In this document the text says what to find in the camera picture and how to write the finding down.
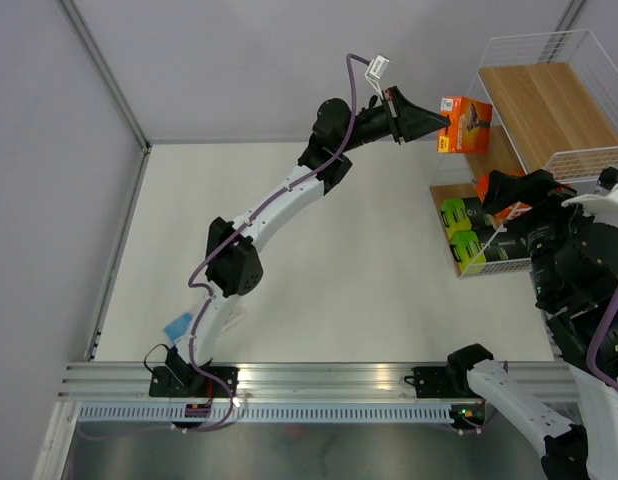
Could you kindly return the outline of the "orange Fusion5 box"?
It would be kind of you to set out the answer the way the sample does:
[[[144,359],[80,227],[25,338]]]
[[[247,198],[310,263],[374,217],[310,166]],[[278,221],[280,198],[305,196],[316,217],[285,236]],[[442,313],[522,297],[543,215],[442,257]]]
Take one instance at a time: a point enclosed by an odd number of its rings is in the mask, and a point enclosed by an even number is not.
[[[442,154],[484,154],[488,150],[493,106],[469,97],[443,97],[441,115],[449,125],[438,132]]]
[[[484,204],[485,202],[489,203],[490,201],[495,200],[499,196],[497,190],[503,185],[503,181],[500,180],[500,177],[505,176],[522,178],[525,177],[526,174],[523,170],[518,169],[508,172],[492,170],[491,172],[482,175],[475,182],[475,190],[482,204]],[[514,203],[496,214],[491,214],[491,217],[494,222],[501,224],[505,220],[511,220],[513,218],[516,218],[529,210],[529,205],[526,205],[524,203]]]

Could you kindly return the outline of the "small green black razor box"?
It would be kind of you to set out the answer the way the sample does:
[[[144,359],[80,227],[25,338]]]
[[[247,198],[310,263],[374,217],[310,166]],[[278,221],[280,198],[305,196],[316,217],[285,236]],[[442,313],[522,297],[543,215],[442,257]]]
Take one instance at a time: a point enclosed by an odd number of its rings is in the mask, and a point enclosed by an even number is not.
[[[495,220],[483,211],[478,197],[447,198],[442,202],[439,213],[449,240],[458,232],[497,229]]]

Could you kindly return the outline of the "large green black razor box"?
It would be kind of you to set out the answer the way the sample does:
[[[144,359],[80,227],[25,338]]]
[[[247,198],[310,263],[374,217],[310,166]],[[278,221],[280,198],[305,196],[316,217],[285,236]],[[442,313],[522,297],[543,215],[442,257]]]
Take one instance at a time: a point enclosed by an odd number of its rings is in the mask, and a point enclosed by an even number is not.
[[[518,236],[507,231],[497,233],[490,227],[455,233],[450,249],[461,271],[470,265],[528,257],[528,249]]]

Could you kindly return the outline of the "clear blue blister razor pack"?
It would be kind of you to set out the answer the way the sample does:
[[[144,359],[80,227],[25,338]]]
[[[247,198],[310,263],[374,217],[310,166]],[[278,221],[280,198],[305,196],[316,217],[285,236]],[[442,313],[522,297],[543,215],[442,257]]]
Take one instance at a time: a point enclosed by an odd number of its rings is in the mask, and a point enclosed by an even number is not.
[[[163,333],[171,344],[175,344],[181,337],[185,335],[189,326],[192,324],[199,310],[192,308],[185,311],[180,316],[172,320],[168,325],[163,328]],[[229,331],[233,327],[237,326],[240,322],[248,317],[247,312],[240,306],[234,307],[229,316],[225,319],[221,328],[221,333]]]

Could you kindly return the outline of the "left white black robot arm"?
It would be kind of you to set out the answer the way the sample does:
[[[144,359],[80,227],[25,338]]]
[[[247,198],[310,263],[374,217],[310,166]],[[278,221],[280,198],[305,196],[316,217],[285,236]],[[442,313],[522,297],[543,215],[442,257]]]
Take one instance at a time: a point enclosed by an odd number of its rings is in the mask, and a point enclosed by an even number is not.
[[[188,285],[205,297],[199,312],[150,368],[154,398],[229,398],[237,368],[214,367],[215,345],[241,297],[263,278],[260,253],[268,241],[311,203],[336,187],[352,163],[346,152],[385,137],[410,142],[449,126],[448,117],[408,101],[397,87],[373,96],[367,107],[332,98],[323,102],[307,147],[285,180],[258,206],[232,220],[214,219],[206,257]]]

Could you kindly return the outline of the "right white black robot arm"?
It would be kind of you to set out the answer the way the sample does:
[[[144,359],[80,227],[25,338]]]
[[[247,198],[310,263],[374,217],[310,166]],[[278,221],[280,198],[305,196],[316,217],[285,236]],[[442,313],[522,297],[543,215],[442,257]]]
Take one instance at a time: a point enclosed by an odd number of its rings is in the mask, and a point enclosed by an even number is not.
[[[549,479],[618,479],[618,169],[605,168],[600,192],[579,194],[545,170],[492,171],[482,203],[527,248],[537,307],[579,395],[571,421],[517,383],[479,344],[451,353],[448,388],[475,395],[502,414],[535,449]]]

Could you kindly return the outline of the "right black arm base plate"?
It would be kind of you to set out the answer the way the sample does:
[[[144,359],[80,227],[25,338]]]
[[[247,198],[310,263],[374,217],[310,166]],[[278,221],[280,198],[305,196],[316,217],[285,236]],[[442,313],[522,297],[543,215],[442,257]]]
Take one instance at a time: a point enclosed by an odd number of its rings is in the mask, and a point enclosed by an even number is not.
[[[478,399],[466,381],[445,366],[420,366],[412,369],[412,383],[418,398]]]

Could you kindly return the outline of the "aluminium corner post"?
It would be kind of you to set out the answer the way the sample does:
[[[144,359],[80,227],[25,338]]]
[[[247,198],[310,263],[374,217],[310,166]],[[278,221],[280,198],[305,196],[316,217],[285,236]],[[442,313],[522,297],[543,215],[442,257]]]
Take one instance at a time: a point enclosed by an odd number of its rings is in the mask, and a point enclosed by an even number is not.
[[[100,81],[102,82],[109,97],[113,101],[116,110],[123,120],[123,123],[131,132],[140,149],[143,152],[147,152],[151,147],[150,141],[147,139],[136,118],[136,115],[132,111],[132,108],[123,90],[121,89],[119,82],[115,78],[112,69],[110,68],[77,3],[73,0],[58,0],[56,4],[66,17],[70,28],[73,30],[74,35],[94,67],[95,72],[100,78]]]

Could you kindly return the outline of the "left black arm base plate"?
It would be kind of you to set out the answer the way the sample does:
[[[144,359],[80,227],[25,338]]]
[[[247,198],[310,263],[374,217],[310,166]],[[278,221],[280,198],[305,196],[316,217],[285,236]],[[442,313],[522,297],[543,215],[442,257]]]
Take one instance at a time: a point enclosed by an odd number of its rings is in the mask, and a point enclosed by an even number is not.
[[[228,398],[227,390],[209,376],[217,377],[232,394],[236,393],[239,374],[237,367],[210,365],[204,371],[207,376],[201,375],[190,365],[181,371],[167,366],[155,367],[148,395],[152,398]]]

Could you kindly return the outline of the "aluminium front rail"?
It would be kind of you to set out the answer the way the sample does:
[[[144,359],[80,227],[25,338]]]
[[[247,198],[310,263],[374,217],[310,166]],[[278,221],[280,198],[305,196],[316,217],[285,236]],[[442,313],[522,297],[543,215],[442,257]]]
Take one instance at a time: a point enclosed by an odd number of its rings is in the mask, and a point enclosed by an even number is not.
[[[424,399],[404,378],[412,363],[237,363],[236,393],[256,403],[414,403]],[[564,362],[512,362],[509,375],[546,403],[576,403]],[[150,401],[151,374],[139,362],[73,362],[58,401]]]

